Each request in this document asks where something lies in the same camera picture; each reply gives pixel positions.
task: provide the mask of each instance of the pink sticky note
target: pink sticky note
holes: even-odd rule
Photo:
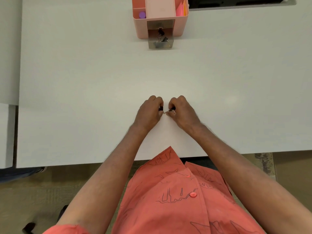
[[[182,2],[181,2],[180,5],[177,7],[176,16],[183,16],[183,6],[182,6]]]

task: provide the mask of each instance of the hand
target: hand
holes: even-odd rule
[[[133,125],[138,126],[148,133],[159,122],[163,111],[158,111],[159,106],[163,107],[163,100],[161,97],[150,96],[138,110]]]
[[[194,127],[201,126],[201,122],[195,113],[195,110],[186,101],[184,96],[178,98],[172,98],[169,102],[169,109],[175,107],[175,111],[167,112],[177,125],[183,129],[186,133],[190,134]]]

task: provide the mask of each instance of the purple lid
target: purple lid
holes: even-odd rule
[[[138,16],[139,16],[140,19],[145,19],[146,18],[145,11],[141,11]]]

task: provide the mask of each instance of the pink shirt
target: pink shirt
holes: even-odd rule
[[[54,226],[44,234],[89,234]],[[141,166],[128,183],[112,234],[265,233],[238,206],[218,171],[181,162],[169,147]]]

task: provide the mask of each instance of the pink button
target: pink button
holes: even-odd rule
[[[190,197],[195,198],[196,196],[197,196],[197,194],[195,192],[190,193]]]

